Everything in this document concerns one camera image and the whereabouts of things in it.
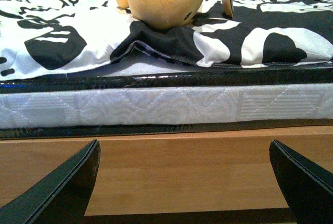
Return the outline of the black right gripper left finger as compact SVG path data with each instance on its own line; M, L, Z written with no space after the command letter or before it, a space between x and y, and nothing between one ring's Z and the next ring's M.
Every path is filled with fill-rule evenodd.
M59 167L1 208L1 223L82 223L100 163L92 140Z

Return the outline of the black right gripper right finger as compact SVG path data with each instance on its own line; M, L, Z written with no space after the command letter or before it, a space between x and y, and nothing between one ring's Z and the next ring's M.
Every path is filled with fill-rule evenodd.
M332 223L332 172L273 140L270 162L296 223Z

